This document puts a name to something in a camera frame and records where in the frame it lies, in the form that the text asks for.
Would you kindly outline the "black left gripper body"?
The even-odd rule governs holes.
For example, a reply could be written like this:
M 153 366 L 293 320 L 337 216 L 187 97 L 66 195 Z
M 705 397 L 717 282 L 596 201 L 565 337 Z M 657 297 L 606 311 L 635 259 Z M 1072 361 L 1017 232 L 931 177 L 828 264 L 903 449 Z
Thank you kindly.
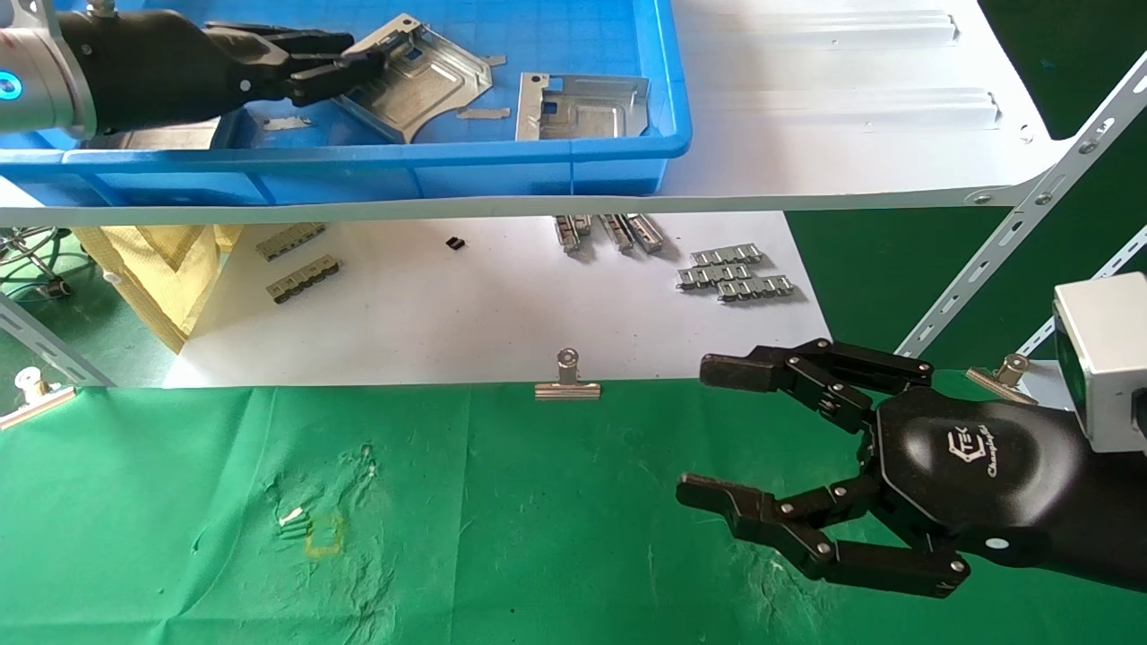
M 208 23 L 177 11 L 60 11 L 94 107 L 86 135 L 209 121 L 270 98 L 289 59 L 284 26 Z

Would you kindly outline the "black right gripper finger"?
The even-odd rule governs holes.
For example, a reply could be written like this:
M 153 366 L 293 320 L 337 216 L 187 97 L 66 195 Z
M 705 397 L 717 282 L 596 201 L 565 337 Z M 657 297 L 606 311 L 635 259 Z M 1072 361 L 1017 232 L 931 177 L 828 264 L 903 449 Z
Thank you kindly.
M 877 546 L 832 539 L 825 530 L 876 514 L 882 485 L 859 475 L 779 499 L 756 487 L 684 473 L 676 498 L 690 510 L 720 515 L 736 541 L 773 547 L 811 581 L 926 598 L 947 598 L 970 576 L 954 551 Z
M 929 363 L 816 339 L 791 348 L 757 345 L 744 357 L 708 353 L 700 364 L 703 384 L 733 391 L 787 393 L 848 433 L 868 432 L 875 422 L 866 391 L 910 391 L 933 383 Z

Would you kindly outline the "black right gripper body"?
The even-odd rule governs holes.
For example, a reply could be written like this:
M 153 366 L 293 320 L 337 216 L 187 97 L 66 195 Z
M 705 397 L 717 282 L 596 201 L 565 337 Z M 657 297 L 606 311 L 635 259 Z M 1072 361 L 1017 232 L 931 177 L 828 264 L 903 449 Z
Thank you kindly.
M 910 546 L 1144 591 L 1144 453 L 1094 451 L 1072 412 L 913 388 L 872 444 L 875 514 Z

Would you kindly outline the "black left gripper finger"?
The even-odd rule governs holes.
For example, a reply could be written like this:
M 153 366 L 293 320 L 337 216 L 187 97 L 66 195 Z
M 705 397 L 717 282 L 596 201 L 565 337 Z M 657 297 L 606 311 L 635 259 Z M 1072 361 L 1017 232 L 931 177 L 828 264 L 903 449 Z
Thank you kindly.
M 356 37 L 348 32 L 223 21 L 209 21 L 205 34 L 231 54 L 247 57 L 275 52 L 286 55 L 340 55 L 356 45 Z
M 289 59 L 284 98 L 296 107 L 341 98 L 384 72 L 388 54 L 368 49 L 348 55 L 294 54 Z

